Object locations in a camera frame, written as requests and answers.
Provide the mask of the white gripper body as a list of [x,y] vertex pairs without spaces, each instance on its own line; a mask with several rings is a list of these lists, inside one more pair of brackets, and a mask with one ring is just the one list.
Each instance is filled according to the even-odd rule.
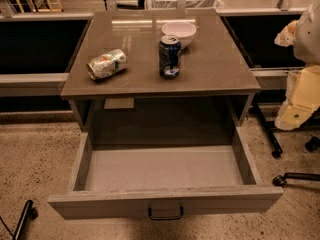
[[284,103],[309,111],[311,115],[320,107],[319,65],[305,67],[297,73],[288,74]]

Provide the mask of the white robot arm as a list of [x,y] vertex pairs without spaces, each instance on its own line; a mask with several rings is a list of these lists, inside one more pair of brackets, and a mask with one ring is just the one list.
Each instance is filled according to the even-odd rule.
[[293,46],[294,56],[305,62],[287,76],[286,100],[275,119],[281,130],[299,128],[320,107],[320,1],[314,0],[298,20],[277,34],[278,46]]

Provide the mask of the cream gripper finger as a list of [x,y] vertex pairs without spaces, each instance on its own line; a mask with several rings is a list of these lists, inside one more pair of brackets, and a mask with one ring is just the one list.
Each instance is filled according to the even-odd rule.
[[297,25],[297,20],[291,21],[281,30],[280,33],[277,34],[276,38],[274,39],[274,43],[282,47],[289,47],[293,45]]
[[299,128],[310,117],[311,113],[309,111],[284,103],[278,111],[275,126],[281,130],[291,131]]

